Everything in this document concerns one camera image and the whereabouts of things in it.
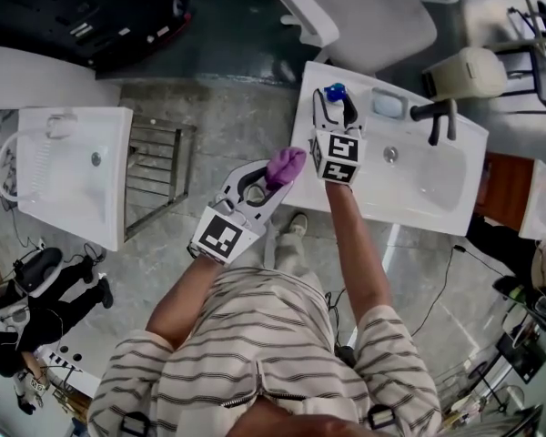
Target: faucet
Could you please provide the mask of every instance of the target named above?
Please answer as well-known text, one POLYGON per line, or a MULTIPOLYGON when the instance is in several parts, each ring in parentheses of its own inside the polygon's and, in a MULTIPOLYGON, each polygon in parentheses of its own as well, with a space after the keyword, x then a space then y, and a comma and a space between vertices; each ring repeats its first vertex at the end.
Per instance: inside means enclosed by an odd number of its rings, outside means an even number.
POLYGON ((429 136, 429 144, 432 146, 439 144, 440 118, 444 115, 449 118, 447 139, 454 141, 457 138, 457 102, 455 102, 455 99, 450 98, 435 102, 434 104, 410 108, 410 117, 415 121, 421 121, 426 118, 433 119, 433 129, 430 131, 429 136))

